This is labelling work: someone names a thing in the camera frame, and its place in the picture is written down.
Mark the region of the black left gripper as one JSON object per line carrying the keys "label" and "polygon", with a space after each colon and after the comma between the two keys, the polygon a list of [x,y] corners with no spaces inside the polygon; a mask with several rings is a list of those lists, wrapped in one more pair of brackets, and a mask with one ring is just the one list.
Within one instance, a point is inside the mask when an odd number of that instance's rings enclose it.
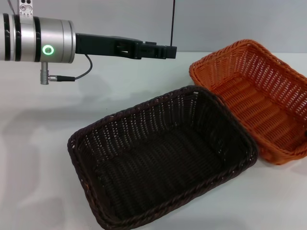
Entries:
{"label": "black left gripper", "polygon": [[175,59],[176,46],[161,46],[154,42],[119,36],[76,34],[77,54],[123,57],[130,59]]}

